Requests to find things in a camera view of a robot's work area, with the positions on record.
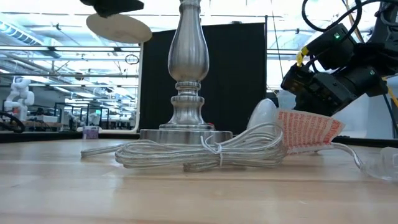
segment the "ceiling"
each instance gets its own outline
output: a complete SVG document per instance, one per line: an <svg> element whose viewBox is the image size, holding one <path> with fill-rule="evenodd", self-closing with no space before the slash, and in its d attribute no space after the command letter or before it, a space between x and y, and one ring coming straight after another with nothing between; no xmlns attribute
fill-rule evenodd
<svg viewBox="0 0 398 224"><path fill-rule="evenodd" d="M143 10L126 14L147 24L153 32L177 28L180 1L146 0L143 2L145 3ZM301 1L293 0L202 0L201 21L203 25L229 24L233 21L264 22L264 16L269 15L268 48L276 49L277 40L280 49L297 50L319 35L302 20L301 4ZM374 12L377 8L378 3L365 7L364 16L359 25L363 36L366 36L373 26ZM137 45L113 42L92 33L87 28L85 21L95 11L79 0L2 1L0 11L1 22L12 25L42 45L137 47L137 52L133 54L139 57ZM307 6L309 19L322 27L326 27L333 19L336 19L337 15L344 12L345 7L339 0L309 0ZM0 45L26 44L13 37L0 34ZM128 83L132 86L130 88L64 88L70 92L83 91L92 93L98 98L115 98L118 95L118 98L122 100L135 100L137 96L139 82L138 78L134 76L139 73L139 64L130 65L124 61L126 56L132 53L57 52L60 58L56 60L37 52L14 51L11 53L40 67L57 70L57 74L60 76L49 78L52 83L84 83L85 85L126 85ZM21 71L30 71L30 73L38 75L48 73L38 68L34 69L32 66L26 66L22 62L9 60L4 55L0 55L0 68L11 73ZM103 75L103 77L88 77L83 81L78 81L73 77L62 76L76 73L86 76ZM269 75L268 83L273 85L280 82L281 75L276 72L274 76L275 78L271 74ZM65 92L65 94L73 96L70 92Z"/></svg>

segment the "silver lamp base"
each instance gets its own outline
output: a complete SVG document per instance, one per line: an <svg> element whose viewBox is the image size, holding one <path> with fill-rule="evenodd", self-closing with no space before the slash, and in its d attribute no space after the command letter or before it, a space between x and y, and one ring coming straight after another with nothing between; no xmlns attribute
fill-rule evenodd
<svg viewBox="0 0 398 224"><path fill-rule="evenodd" d="M200 136L208 140L209 144L223 142L233 137L231 131L207 131L207 130L170 130L170 129L143 129L140 131L140 139L151 140L160 144L189 144L201 145Z"/></svg>

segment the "desk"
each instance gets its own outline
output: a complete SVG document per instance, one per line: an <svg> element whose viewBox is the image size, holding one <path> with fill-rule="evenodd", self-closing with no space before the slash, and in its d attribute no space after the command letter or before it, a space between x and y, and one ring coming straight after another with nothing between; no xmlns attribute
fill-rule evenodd
<svg viewBox="0 0 398 224"><path fill-rule="evenodd" d="M80 151L122 140L0 144L0 223L397 223L398 186L366 177L342 151L276 169L125 169ZM377 149L358 151L376 156Z"/></svg>

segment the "black backdrop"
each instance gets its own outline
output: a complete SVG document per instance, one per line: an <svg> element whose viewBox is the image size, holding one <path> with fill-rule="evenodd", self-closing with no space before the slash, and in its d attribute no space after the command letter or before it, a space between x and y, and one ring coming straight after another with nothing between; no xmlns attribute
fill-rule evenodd
<svg viewBox="0 0 398 224"><path fill-rule="evenodd" d="M177 94L167 57L174 30L156 32L144 44L140 129L158 129L173 114L170 98ZM203 26L210 70L201 82L202 116L217 130L239 134L266 95L264 24Z"/></svg>

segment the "clear electrical cord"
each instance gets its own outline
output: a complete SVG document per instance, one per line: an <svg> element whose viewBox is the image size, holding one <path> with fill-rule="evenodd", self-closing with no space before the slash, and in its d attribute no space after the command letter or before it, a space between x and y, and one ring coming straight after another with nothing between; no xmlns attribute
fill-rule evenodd
<svg viewBox="0 0 398 224"><path fill-rule="evenodd" d="M159 144L138 140L127 144L81 152L82 157L115 152L116 161L127 168L183 165L184 171L200 172L219 166L275 167L286 156L282 128L274 123L254 126L228 141L201 145Z"/></svg>

